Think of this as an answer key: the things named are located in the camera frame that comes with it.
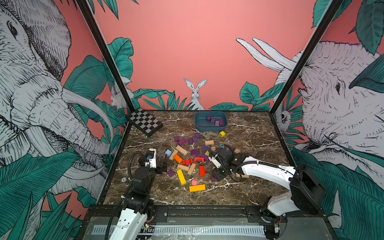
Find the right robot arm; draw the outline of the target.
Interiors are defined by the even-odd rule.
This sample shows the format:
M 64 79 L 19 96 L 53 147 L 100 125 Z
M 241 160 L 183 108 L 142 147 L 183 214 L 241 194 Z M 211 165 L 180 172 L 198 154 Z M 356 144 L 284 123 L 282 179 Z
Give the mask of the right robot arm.
M 321 202 L 325 187 L 306 165 L 277 165 L 242 153 L 236 154 L 228 148 L 210 151 L 208 158 L 214 164 L 212 173 L 218 181 L 235 174 L 247 175 L 274 183 L 286 190 L 267 199 L 261 208 L 263 216 L 275 218 L 296 211 L 309 215 L 319 215 L 322 212 Z

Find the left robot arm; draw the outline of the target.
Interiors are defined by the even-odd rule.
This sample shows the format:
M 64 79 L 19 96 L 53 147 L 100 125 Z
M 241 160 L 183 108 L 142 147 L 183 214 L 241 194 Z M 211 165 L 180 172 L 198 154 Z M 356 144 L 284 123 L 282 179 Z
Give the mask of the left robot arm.
M 106 240 L 135 240 L 148 221 L 155 218 L 150 191 L 156 175 L 167 171 L 167 163 L 157 166 L 157 150 L 136 151 L 128 162 L 130 185 L 111 215 Z

